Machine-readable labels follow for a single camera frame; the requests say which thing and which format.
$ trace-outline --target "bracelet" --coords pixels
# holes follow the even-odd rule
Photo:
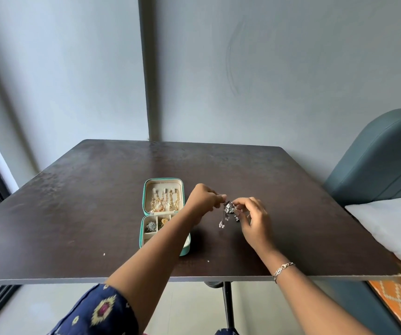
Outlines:
[[[295,263],[293,263],[293,262],[286,263],[286,264],[282,265],[281,267],[279,267],[278,270],[276,271],[276,273],[273,274],[273,281],[275,281],[276,284],[278,284],[278,282],[276,282],[278,275],[280,275],[281,272],[283,271],[283,269],[286,269],[288,266],[295,266]]]

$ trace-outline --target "jewelry box compartment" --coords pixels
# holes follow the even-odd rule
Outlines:
[[[170,223],[185,204],[183,182],[176,178],[150,179],[143,188],[143,212],[140,227],[140,248],[143,247],[160,229]],[[190,251],[191,234],[188,234],[180,256]]]
[[[150,179],[143,188],[143,212],[146,215],[174,212],[183,208],[183,182],[176,178]]]

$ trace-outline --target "white pillow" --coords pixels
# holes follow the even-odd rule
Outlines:
[[[372,236],[401,260],[401,198],[345,207]]]

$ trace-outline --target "blue patterned sleeve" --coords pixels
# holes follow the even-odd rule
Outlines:
[[[85,293],[50,335],[137,335],[138,323],[126,299],[113,287]]]

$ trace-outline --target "table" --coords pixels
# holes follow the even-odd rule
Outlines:
[[[0,204],[0,284],[102,282],[138,249],[147,179],[203,182],[260,198],[278,248],[312,277],[385,279],[390,254],[280,147],[84,140]],[[192,232],[172,281],[262,281],[270,273],[220,209]]]

